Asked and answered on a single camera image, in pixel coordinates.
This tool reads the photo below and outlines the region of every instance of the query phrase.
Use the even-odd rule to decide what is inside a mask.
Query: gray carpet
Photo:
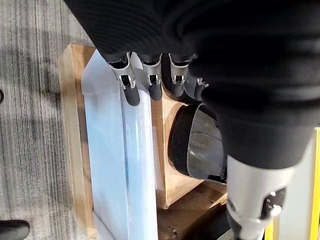
[[[0,220],[31,224],[28,240],[86,239],[68,202],[57,61],[91,45],[62,0],[0,0]]]

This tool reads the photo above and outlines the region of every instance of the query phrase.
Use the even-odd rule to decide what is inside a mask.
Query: wooden box
[[[168,154],[170,133],[177,112],[184,103],[173,99],[169,92],[162,89],[162,99],[151,100],[152,126],[156,130],[159,166],[161,170],[162,190],[156,191],[156,204],[159,208],[168,207],[190,192],[202,181],[179,173],[172,164]]]
[[[94,206],[81,76],[94,51],[93,47],[70,44],[58,63],[71,209],[88,238],[95,237],[97,231],[93,222]],[[200,184],[200,180],[184,176],[171,167],[168,141],[176,113],[182,105],[172,100],[166,92],[163,92],[161,101],[151,103],[152,125],[156,129],[164,187],[157,191],[156,197],[157,205],[162,208],[157,210],[159,240],[182,240],[211,218],[216,207],[223,204],[227,196],[224,185],[212,182]]]

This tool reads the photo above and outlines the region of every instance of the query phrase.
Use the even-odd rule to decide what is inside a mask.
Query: wooden plank
[[[156,191],[156,201],[159,208],[168,207],[190,192],[202,181],[185,176],[173,167],[168,154],[168,145],[172,126],[178,110],[184,103],[173,99],[171,94],[162,88],[162,99],[151,101],[152,126],[156,130],[159,165],[162,177],[162,190]]]
[[[203,182],[168,210],[158,209],[159,240],[182,240],[191,235],[226,203],[226,191],[225,185]]]
[[[69,180],[69,198],[74,218],[88,238],[96,236],[89,162],[85,102],[81,76],[95,49],[69,44],[58,62],[62,122]]]

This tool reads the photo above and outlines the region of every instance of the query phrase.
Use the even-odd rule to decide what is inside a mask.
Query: black object
[[[124,91],[125,99],[131,106],[137,106],[140,103],[140,96],[137,85],[134,88],[127,86]]]
[[[152,85],[149,86],[149,93],[150,93],[150,97],[157,101],[160,100],[162,98],[162,88],[161,88],[161,83],[160,84],[155,84],[154,82],[151,82]]]
[[[167,91],[172,90],[172,78],[171,78],[171,66],[170,66],[170,58],[167,53],[162,54],[161,58],[161,75],[162,75],[162,84],[165,87]],[[174,95],[172,96],[173,99],[178,100],[179,102],[183,102],[186,104],[200,104],[201,102],[190,97],[186,91],[184,90],[182,92],[182,95],[179,97],[175,97]]]
[[[227,159],[215,115],[203,104],[184,107],[171,129],[171,156],[182,174],[226,183]]]
[[[30,231],[30,225],[24,220],[0,221],[1,240],[23,240]]]
[[[263,201],[262,211],[260,219],[268,219],[271,216],[271,211],[275,208],[282,209],[286,196],[286,189],[280,189],[278,191],[272,192],[272,194],[265,197]]]
[[[0,104],[4,101],[5,95],[4,92],[0,89]]]
[[[231,227],[228,223],[227,209],[221,206],[222,212],[209,221],[206,225],[200,226],[200,229],[190,238],[190,240],[218,240],[226,234]]]

